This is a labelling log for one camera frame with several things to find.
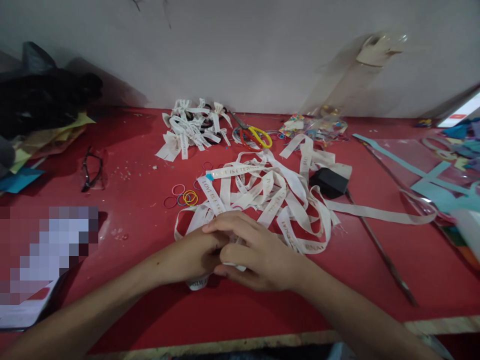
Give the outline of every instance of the scissor blade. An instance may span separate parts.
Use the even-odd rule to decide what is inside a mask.
[[[242,121],[240,120],[237,115],[235,115],[234,112],[231,112],[230,111],[230,114],[233,116],[233,118],[235,119],[235,121],[238,123],[238,125],[240,125],[240,127],[244,130],[248,129],[249,127]]]

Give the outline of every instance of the white wall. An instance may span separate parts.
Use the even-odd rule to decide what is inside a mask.
[[[418,117],[480,83],[478,0],[139,6],[141,12],[131,0],[0,1],[0,51],[20,58],[22,42],[33,41],[59,66],[95,69],[112,103],[171,108],[178,98],[204,97],[242,112],[292,113],[314,89],[319,103],[326,99],[368,35],[393,29],[407,32],[417,51],[394,56],[353,115]]]

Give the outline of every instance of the red table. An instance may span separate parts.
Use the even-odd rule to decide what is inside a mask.
[[[164,161],[155,156],[164,144],[166,132],[162,112],[159,109],[112,110],[97,124],[90,125],[63,154],[48,158],[39,167],[46,174],[36,183],[19,195],[6,194],[0,198],[1,206],[99,207],[104,219],[99,231],[99,249],[70,271],[60,296],[62,306],[173,242],[174,224],[181,208],[166,209],[162,205],[164,198],[171,195],[172,186],[180,183],[188,190],[193,189],[194,180],[204,173],[203,162],[211,161],[217,167],[235,160],[244,150],[237,144],[227,149],[222,142],[203,152],[191,147],[188,160],[181,160],[179,156],[175,162]],[[274,130],[281,126],[280,120],[287,118],[287,115],[268,115],[245,116],[244,119],[264,130]],[[359,133],[376,139],[419,139],[434,131],[413,128],[413,121],[405,119],[351,118],[347,121],[349,134]],[[274,137],[272,151],[277,160],[297,172],[300,152],[294,152],[289,159],[280,158],[283,143],[284,140]],[[91,190],[85,194],[80,192],[78,169],[89,145],[108,150],[106,171],[109,179],[105,190]],[[336,142],[327,150],[336,154],[337,162],[353,166],[349,189],[358,205],[406,211],[395,182],[358,141]],[[219,191],[220,182],[214,184]],[[203,202],[205,196],[201,191],[198,193]],[[249,215],[258,216],[255,212]],[[187,216],[181,221],[183,231],[188,224]],[[338,217],[345,232],[336,229],[326,251],[311,259],[394,318],[405,323],[450,317],[475,320],[477,318],[472,316],[480,315],[477,275],[433,225],[368,220],[418,301],[420,307],[414,308],[396,286],[360,220],[342,213]],[[120,228],[128,235],[127,240],[115,239],[114,234]],[[280,233],[275,225],[270,229]],[[228,342],[223,343],[221,349],[231,350],[250,344],[243,339],[257,337],[270,338],[260,339],[252,347],[272,341],[282,344],[321,342],[333,339],[329,337],[331,332],[322,333],[329,329],[330,325],[322,316],[293,293],[255,293],[212,276],[208,288],[201,291],[191,292],[183,283],[152,291],[120,319],[91,352],[223,341]],[[304,334],[311,332],[314,333],[310,337]],[[454,332],[454,329],[450,327],[440,332]],[[288,334],[297,336],[272,337]],[[15,336],[3,334],[0,345]],[[202,346],[191,349],[201,351]]]

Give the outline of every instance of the wooden table edge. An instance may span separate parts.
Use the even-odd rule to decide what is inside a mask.
[[[480,332],[480,315],[407,321],[405,327],[413,334],[446,335]],[[151,360],[162,356],[217,354],[248,351],[261,348],[297,347],[311,344],[331,344],[341,341],[335,330],[302,332],[276,336],[252,337],[219,342],[204,342],[190,345],[153,347],[132,351],[99,353],[88,355],[88,360]]]

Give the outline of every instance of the red scissor handle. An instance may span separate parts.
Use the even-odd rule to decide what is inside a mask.
[[[258,149],[255,149],[255,148],[249,146],[245,142],[244,135],[247,138],[249,138],[250,140],[252,140],[258,146]],[[253,136],[253,134],[250,133],[250,131],[244,130],[242,128],[240,129],[240,140],[241,140],[241,143],[243,144],[243,146],[245,146],[248,150],[250,150],[252,152],[259,153],[264,149],[263,146],[260,144],[260,142],[255,138],[255,136]]]

